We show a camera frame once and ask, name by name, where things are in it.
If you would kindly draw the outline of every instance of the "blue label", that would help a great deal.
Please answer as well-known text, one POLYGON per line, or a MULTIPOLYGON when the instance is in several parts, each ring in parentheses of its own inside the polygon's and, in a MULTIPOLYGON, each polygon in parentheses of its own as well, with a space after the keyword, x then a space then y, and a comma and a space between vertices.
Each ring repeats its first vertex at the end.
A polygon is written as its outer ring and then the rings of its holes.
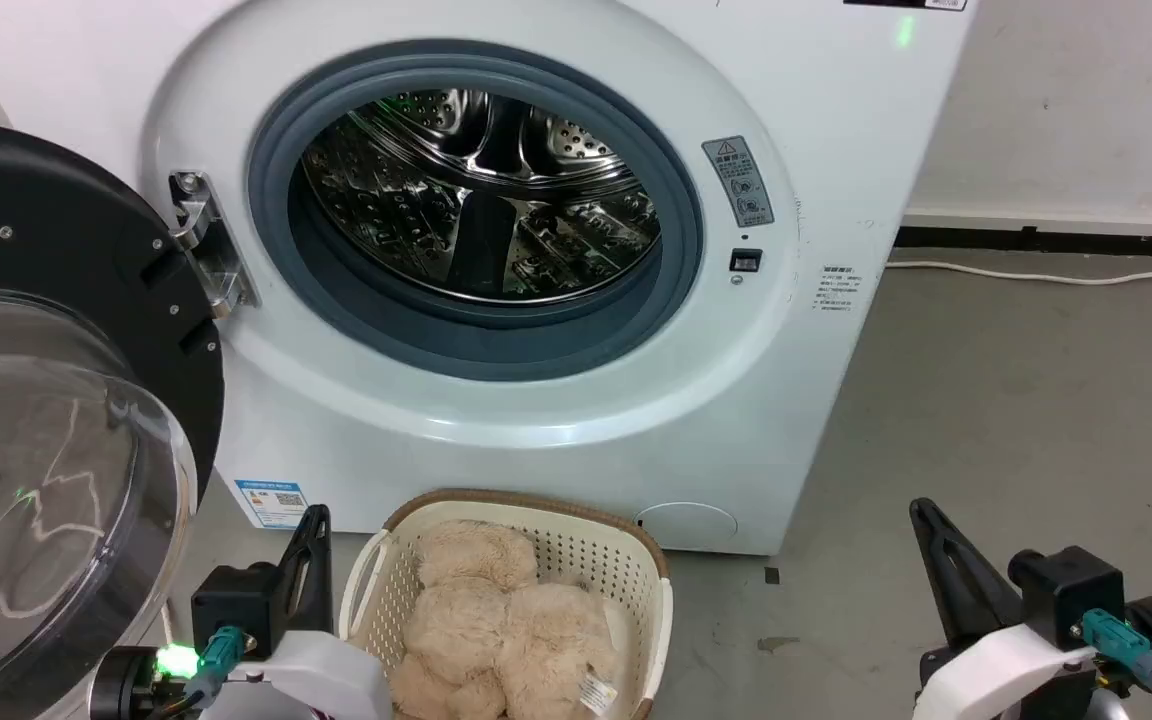
POLYGON ((262 528, 294 530, 301 524, 308 502, 298 484, 234 480, 234 487, 243 493, 262 528))

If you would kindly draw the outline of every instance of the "baseboard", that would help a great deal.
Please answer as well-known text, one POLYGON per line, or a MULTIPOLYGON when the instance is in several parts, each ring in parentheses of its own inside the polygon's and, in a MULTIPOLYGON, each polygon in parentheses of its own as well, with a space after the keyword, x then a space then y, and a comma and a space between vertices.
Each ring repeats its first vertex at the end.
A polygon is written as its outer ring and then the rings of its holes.
POLYGON ((1152 256, 1152 220, 1010 218, 911 209, 896 247, 1152 256))

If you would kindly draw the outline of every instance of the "teddy bear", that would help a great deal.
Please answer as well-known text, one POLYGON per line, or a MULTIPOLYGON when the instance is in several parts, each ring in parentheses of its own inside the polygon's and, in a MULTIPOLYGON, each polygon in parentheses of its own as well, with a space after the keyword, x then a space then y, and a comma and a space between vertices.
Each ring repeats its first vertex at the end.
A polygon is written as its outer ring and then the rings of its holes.
POLYGON ((419 720, 495 720, 505 711, 494 661, 506 592, 536 583, 535 548, 517 530, 454 520, 422 535, 416 556, 425 589, 403 628, 393 700, 419 720))
POLYGON ((573 584, 541 584, 509 594, 495 660, 511 720, 593 717, 581 705, 586 673, 617 673, 602 598, 573 584))
POLYGON ((586 673, 617 670, 602 598, 578 579, 536 584, 517 530, 454 520, 416 543, 424 591, 391 674, 397 715, 416 720, 579 720, 586 673))

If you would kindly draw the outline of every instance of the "door hinge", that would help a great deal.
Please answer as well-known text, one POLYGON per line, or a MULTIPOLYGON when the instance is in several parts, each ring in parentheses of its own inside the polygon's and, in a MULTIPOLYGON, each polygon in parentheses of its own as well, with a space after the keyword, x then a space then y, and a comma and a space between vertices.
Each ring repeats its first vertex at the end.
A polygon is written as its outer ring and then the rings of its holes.
POLYGON ((168 184, 179 223, 172 237, 198 274, 211 302, 211 313, 223 318, 238 305, 259 306, 256 288, 225 227, 206 174, 174 172, 168 184))

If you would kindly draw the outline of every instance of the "stainless steel drum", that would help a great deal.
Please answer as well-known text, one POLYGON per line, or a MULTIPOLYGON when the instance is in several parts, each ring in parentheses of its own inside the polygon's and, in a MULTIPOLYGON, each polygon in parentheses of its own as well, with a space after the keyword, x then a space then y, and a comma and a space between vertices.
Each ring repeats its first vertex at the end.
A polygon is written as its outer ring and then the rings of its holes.
POLYGON ((371 103, 320 132, 302 165, 363 255, 457 300, 573 300, 621 278, 660 233, 612 147, 571 120, 480 91, 371 103))

